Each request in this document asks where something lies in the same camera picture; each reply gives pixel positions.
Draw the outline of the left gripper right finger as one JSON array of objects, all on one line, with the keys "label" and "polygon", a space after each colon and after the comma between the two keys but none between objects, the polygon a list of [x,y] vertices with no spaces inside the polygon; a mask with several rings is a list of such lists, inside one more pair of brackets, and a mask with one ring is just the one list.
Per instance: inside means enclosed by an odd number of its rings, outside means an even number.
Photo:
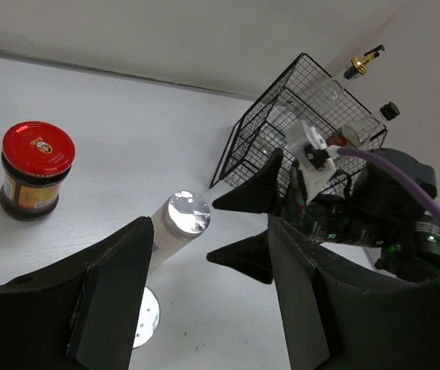
[{"label": "left gripper right finger", "polygon": [[440,277],[378,274],[278,217],[268,244],[293,369],[440,369]]}]

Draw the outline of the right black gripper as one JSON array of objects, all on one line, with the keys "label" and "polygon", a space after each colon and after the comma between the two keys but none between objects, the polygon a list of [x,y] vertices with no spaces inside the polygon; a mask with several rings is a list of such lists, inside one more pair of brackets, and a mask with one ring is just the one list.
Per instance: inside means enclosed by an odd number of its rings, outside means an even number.
[{"label": "right black gripper", "polygon": [[[314,242],[381,246],[381,221],[364,214],[350,203],[352,179],[343,170],[335,173],[336,177],[345,180],[341,196],[319,193],[308,201],[302,172],[293,165],[281,207],[277,178],[283,158],[282,149],[276,148],[260,170],[239,187],[215,199],[213,207],[251,214],[276,214],[281,209],[280,216]],[[211,251],[207,260],[262,284],[271,284],[274,279],[266,230]]]}]

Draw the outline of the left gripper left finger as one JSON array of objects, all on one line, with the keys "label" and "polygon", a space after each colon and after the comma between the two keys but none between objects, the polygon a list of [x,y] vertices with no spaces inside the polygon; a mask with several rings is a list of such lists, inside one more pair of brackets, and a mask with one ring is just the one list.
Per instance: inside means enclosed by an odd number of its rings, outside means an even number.
[{"label": "left gripper left finger", "polygon": [[126,369],[153,249],[139,217],[0,285],[0,369]]}]

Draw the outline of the blue label shaker silver lid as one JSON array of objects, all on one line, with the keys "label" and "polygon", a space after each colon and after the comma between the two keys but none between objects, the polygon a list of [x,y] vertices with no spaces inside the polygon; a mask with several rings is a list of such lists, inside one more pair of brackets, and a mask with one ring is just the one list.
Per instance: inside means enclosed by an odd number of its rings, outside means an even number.
[{"label": "blue label shaker silver lid", "polygon": [[160,316],[160,303],[157,296],[151,289],[145,287],[139,310],[139,320],[136,326],[133,348],[143,346],[152,338],[159,326]]}]

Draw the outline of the white shaker silver lid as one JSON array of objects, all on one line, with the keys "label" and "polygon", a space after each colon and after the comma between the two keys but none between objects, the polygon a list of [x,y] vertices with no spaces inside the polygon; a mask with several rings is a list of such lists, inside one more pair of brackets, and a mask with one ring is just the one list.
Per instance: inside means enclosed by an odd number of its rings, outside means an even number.
[{"label": "white shaker silver lid", "polygon": [[149,274],[201,236],[210,219],[210,207],[198,193],[180,190],[168,197],[151,216],[154,239]]}]

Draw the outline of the black cap sauce bottle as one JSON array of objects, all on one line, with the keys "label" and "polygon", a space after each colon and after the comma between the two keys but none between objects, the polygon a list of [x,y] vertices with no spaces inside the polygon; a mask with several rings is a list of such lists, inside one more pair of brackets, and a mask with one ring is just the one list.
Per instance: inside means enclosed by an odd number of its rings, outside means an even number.
[{"label": "black cap sauce bottle", "polygon": [[326,143],[328,146],[359,148],[369,141],[375,130],[382,128],[400,114],[399,108],[393,102],[389,102],[369,116],[347,121],[326,139]]}]

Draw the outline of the glass oil bottle gold spout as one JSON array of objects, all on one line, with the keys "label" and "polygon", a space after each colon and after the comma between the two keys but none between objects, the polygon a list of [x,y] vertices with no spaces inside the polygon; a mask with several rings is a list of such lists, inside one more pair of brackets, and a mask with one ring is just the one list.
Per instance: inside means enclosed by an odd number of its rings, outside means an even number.
[{"label": "glass oil bottle gold spout", "polygon": [[323,116],[340,100],[348,85],[368,71],[368,64],[380,56],[385,47],[380,44],[362,56],[355,56],[337,75],[318,80],[301,93],[301,100]]}]

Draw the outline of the red lid sauce jar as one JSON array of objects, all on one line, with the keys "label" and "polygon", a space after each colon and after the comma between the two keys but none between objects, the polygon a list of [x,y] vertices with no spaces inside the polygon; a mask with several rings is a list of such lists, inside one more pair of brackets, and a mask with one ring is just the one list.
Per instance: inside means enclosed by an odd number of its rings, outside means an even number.
[{"label": "red lid sauce jar", "polygon": [[25,121],[9,128],[2,139],[2,209],[17,220],[47,217],[75,158],[71,137],[51,123]]}]

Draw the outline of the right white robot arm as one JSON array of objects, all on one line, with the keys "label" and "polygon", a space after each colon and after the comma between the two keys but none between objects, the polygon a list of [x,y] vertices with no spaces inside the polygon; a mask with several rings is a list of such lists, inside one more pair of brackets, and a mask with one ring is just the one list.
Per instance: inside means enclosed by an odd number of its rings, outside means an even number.
[{"label": "right white robot arm", "polygon": [[388,171],[367,162],[357,177],[337,170],[340,195],[319,193],[311,202],[297,161],[280,194],[277,175],[284,155],[276,149],[249,180],[213,202],[218,210],[281,217],[310,241],[380,251],[373,265],[405,281],[440,276],[440,225]]}]

